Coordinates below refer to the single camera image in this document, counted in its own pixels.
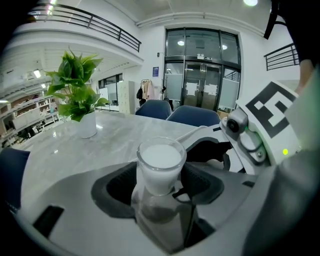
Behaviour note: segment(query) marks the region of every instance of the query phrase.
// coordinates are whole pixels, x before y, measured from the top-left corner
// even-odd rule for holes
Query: balcony
[[[140,51],[141,42],[133,35],[112,22],[85,10],[63,4],[40,3],[29,14],[32,16],[28,20],[29,23],[59,22],[76,25],[112,37],[135,51]]]
[[[274,50],[264,57],[267,71],[299,65],[298,53],[293,43]]]

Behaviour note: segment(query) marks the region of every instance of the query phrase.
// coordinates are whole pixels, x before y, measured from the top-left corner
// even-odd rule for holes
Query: milk
[[[173,146],[166,144],[151,145],[142,152],[141,157],[150,166],[170,168],[180,163],[181,154]]]

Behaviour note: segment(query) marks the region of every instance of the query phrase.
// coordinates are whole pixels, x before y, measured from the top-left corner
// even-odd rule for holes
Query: white pot
[[[85,114],[77,124],[78,134],[81,138],[90,138],[97,133],[96,112]]]

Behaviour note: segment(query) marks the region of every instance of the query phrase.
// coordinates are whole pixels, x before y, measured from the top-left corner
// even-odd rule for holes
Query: doorway
[[[217,110],[221,67],[201,62],[185,62],[181,105]]]

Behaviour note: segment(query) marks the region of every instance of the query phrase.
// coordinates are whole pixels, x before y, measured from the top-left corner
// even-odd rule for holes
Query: marble table top
[[[119,112],[96,112],[97,134],[82,139],[74,121],[30,139],[21,189],[21,207],[28,207],[47,188],[70,175],[130,162],[139,144],[154,137],[177,139],[196,127]]]

